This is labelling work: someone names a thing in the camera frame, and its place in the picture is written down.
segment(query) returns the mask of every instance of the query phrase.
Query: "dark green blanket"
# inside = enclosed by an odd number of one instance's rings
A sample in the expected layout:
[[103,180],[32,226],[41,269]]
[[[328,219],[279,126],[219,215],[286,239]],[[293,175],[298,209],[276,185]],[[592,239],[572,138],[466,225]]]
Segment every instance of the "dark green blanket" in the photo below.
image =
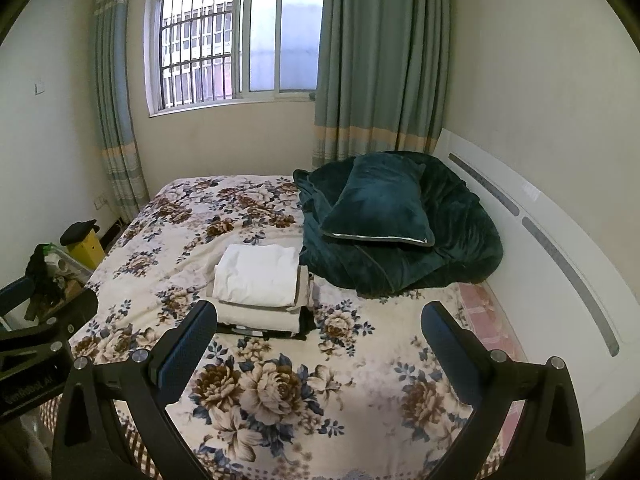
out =
[[293,173],[305,215],[300,265],[367,297],[389,296],[406,288],[482,282],[500,263],[502,244],[479,198],[437,158],[415,152],[393,153],[426,166],[420,180],[421,199],[435,245],[354,242],[321,233],[319,225],[351,173],[354,157],[350,157],[325,164],[313,173]]

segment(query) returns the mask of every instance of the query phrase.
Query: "headboard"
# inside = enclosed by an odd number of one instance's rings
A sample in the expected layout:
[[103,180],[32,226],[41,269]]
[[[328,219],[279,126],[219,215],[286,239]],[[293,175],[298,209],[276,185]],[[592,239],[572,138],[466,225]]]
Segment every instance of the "headboard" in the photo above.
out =
[[515,171],[444,129],[434,155],[494,220],[504,259],[487,282],[527,359],[567,363],[587,433],[640,392],[638,301],[587,233]]

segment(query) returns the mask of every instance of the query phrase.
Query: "wall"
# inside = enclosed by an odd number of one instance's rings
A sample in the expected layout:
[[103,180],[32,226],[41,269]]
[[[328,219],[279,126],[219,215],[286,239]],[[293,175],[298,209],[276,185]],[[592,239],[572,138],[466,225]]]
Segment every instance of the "wall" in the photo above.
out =
[[310,168],[312,102],[239,103],[149,117],[145,92],[145,6],[129,1],[127,75],[133,126],[149,192],[176,178],[291,174]]
[[[605,0],[453,2],[444,127],[551,197],[640,298],[640,53],[622,23]],[[639,411],[587,435],[589,467]]]
[[[31,0],[0,46],[0,285],[73,222],[115,221],[89,86],[93,0]],[[35,95],[36,81],[45,92]],[[16,317],[9,317],[15,322]]]

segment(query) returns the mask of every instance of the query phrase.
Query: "teal velvet pillow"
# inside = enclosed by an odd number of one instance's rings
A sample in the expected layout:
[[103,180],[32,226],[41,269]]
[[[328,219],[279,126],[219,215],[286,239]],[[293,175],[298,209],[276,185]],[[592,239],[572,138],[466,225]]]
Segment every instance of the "teal velvet pillow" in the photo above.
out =
[[392,153],[357,156],[347,183],[320,229],[334,238],[434,243],[420,200],[424,164]]

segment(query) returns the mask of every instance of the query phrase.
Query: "gray headboard inlay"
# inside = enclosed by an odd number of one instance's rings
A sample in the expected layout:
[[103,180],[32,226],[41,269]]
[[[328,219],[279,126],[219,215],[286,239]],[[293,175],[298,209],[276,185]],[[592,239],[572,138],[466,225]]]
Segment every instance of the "gray headboard inlay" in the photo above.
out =
[[449,153],[449,160],[452,160],[455,164],[457,164],[460,168],[465,170],[474,180],[477,180],[478,183],[484,187],[489,193],[495,196],[498,201],[508,209],[509,213],[514,216],[518,216],[520,214],[520,208],[515,204],[513,200],[511,200],[508,196],[506,196],[503,192],[501,192],[497,187],[495,187],[491,182],[485,179],[480,173],[474,170],[471,166],[469,166],[466,162],[457,158],[453,153]]
[[611,356],[615,357],[618,355],[618,352],[620,352],[620,344],[611,329],[609,321],[604,317],[598,302],[595,300],[591,291],[585,285],[578,273],[575,272],[573,266],[567,261],[553,242],[549,240],[549,238],[540,229],[538,229],[538,227],[528,217],[525,216],[522,219],[522,225],[538,241],[549,256],[551,256],[552,260],[555,261],[558,267],[560,267],[562,273],[578,293],[578,296],[580,296],[580,299],[584,302],[589,314],[591,314],[593,321],[596,323],[598,330],[600,330],[604,343],[607,345]]

